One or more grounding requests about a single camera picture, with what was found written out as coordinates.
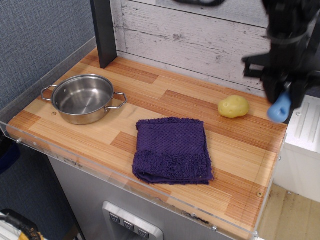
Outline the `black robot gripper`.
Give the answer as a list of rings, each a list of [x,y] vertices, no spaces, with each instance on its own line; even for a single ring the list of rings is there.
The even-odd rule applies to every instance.
[[[264,54],[249,55],[242,58],[245,77],[261,79],[267,100],[275,103],[285,91],[284,82],[289,74],[299,70],[304,52],[307,50],[309,35],[268,35],[270,51]],[[291,109],[301,107],[306,92],[310,89],[308,81],[297,80],[290,85]]]

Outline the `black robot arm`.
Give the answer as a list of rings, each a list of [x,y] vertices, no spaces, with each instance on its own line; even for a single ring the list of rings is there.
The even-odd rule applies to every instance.
[[[244,76],[259,78],[272,104],[287,92],[295,110],[306,91],[320,83],[320,2],[265,0],[263,5],[270,51],[244,57]]]

